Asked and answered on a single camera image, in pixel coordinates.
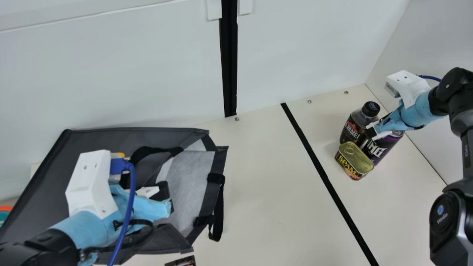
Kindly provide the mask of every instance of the cable connector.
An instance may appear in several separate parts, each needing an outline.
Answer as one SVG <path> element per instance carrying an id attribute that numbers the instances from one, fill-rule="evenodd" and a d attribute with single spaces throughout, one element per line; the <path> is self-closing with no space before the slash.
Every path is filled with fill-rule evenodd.
<path id="1" fill-rule="evenodd" d="M 130 170 L 130 162 L 124 158 L 112 159 L 110 162 L 110 175 L 121 175 L 124 171 Z"/>

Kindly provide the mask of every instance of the purple can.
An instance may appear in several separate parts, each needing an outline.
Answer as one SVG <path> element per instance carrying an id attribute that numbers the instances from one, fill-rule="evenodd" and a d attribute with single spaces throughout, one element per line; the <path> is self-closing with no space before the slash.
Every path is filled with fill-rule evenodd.
<path id="1" fill-rule="evenodd" d="M 403 136 L 403 130 L 395 130 L 379 140 L 369 140 L 362 150 L 373 164 L 377 165 Z"/>

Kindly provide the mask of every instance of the black bottle cap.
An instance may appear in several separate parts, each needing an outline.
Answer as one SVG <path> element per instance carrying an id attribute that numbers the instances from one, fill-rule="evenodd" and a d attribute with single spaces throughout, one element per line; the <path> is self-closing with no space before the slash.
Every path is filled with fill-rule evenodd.
<path id="1" fill-rule="evenodd" d="M 377 116 L 379 114 L 379 110 L 381 110 L 381 108 L 379 107 L 379 104 L 375 102 L 366 102 L 361 108 L 363 114 L 369 117 Z"/>

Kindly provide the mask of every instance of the black vertical post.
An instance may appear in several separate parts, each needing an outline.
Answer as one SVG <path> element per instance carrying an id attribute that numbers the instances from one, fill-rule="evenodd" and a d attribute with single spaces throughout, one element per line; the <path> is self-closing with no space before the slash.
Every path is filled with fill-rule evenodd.
<path id="1" fill-rule="evenodd" d="M 220 19 L 220 57 L 225 117 L 237 114 L 237 2 L 238 0 L 222 0 L 222 18 Z"/>

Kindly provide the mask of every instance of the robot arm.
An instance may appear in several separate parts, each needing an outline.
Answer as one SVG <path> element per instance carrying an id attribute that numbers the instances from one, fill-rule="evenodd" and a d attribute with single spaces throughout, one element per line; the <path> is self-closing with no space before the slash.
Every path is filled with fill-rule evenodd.
<path id="1" fill-rule="evenodd" d="M 126 167 L 134 171 L 133 165 L 109 151 L 82 153 L 66 189 L 69 218 L 24 243 L 0 244 L 1 264 L 90 266 L 97 260 L 97 252 L 109 251 L 111 244 L 123 239 L 122 234 L 129 235 L 169 217 L 170 199 L 149 199 L 159 192 L 159 187 L 140 189 L 130 200 L 130 192 L 118 184 Z M 125 221 L 128 209 L 129 224 L 133 224 L 130 227 Z M 117 253 L 120 246 L 116 244 Z"/>
<path id="2" fill-rule="evenodd" d="M 445 187 L 430 210 L 430 259 L 437 266 L 473 266 L 473 72 L 454 68 L 430 90 L 421 78 L 401 71 L 387 78 L 386 89 L 402 99 L 368 126 L 368 137 L 419 129 L 448 115 L 462 140 L 463 179 Z"/>

